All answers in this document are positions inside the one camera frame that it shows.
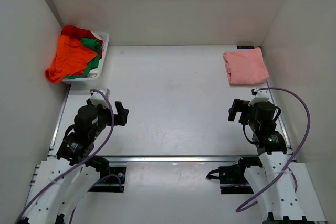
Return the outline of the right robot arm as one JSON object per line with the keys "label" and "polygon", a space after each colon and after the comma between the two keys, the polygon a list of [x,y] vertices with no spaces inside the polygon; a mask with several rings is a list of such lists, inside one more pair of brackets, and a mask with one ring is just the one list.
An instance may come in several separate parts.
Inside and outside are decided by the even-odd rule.
{"label": "right robot arm", "polygon": [[236,178],[248,182],[253,190],[250,202],[260,206],[266,217],[264,223],[310,223],[296,194],[285,139],[276,130],[281,110],[269,101],[234,99],[228,110],[229,121],[233,121],[238,112],[241,113],[239,123],[249,126],[253,132],[252,143],[261,162],[242,164],[235,169]]}

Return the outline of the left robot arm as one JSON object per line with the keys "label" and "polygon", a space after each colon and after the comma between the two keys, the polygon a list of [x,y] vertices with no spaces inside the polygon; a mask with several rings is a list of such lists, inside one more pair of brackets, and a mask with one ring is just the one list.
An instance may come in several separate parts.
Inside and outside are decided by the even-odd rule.
{"label": "left robot arm", "polygon": [[125,126],[129,109],[120,101],[106,97],[89,98],[78,109],[73,124],[65,131],[62,143],[51,159],[43,187],[27,203],[15,223],[70,223],[82,197],[96,184],[115,178],[122,191],[121,179],[110,171],[109,161],[97,154],[94,142],[105,128],[111,137],[114,127]]}

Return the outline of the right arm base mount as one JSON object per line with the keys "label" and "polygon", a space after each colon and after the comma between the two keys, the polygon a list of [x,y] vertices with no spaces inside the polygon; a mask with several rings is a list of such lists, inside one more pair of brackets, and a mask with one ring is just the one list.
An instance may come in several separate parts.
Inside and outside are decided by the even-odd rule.
{"label": "right arm base mount", "polygon": [[230,166],[220,166],[210,171],[205,178],[207,180],[218,180],[222,195],[252,195],[253,190],[244,177],[246,169],[252,166],[263,167],[258,157],[243,157]]}

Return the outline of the orange t shirt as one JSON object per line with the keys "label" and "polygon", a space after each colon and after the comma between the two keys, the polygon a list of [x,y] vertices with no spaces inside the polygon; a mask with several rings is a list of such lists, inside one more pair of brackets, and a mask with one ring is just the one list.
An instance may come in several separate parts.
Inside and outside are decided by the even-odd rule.
{"label": "orange t shirt", "polygon": [[80,40],[60,35],[53,61],[45,70],[47,80],[58,84],[67,76],[82,75],[89,61],[88,52]]}

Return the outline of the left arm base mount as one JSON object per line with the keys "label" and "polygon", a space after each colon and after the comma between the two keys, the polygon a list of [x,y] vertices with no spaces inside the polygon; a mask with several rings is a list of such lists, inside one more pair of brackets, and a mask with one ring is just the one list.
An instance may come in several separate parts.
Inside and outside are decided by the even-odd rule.
{"label": "left arm base mount", "polygon": [[125,166],[110,166],[110,162],[101,156],[94,156],[86,167],[92,167],[100,174],[100,178],[91,186],[93,193],[123,193],[127,168]]}

